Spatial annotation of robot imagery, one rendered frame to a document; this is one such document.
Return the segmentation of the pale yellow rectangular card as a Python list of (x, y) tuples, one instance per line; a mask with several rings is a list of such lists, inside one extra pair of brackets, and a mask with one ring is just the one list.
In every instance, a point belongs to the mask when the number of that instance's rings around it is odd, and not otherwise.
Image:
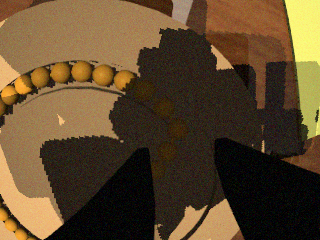
[(296, 75), (301, 141), (320, 135), (320, 0), (283, 0)]

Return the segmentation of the tan round board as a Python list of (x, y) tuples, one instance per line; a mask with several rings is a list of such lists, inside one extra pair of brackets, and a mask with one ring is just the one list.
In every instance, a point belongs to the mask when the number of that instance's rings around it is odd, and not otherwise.
[[(163, 12), (123, 0), (53, 0), (0, 21), (0, 97), (20, 75), (64, 61), (111, 65), (136, 84), (155, 84), (156, 99), (175, 103), (188, 124), (179, 155), (153, 180), (155, 240), (231, 240), (239, 231), (215, 163), (215, 141), (264, 152), (260, 117), (247, 85), (199, 33)], [(0, 116), (1, 207), (29, 236), (43, 240), (79, 212), (136, 149), (151, 161), (168, 135), (169, 117), (113, 81), (33, 87)]]

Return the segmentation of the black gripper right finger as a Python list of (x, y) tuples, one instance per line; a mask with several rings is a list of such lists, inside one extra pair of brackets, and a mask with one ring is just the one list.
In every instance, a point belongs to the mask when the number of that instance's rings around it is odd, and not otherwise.
[(228, 139), (215, 163), (244, 240), (320, 240), (320, 173)]

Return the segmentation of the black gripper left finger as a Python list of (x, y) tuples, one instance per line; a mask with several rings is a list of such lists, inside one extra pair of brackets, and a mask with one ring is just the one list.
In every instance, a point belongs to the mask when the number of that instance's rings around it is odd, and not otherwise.
[(155, 240), (149, 148), (136, 149), (89, 203), (43, 240)]

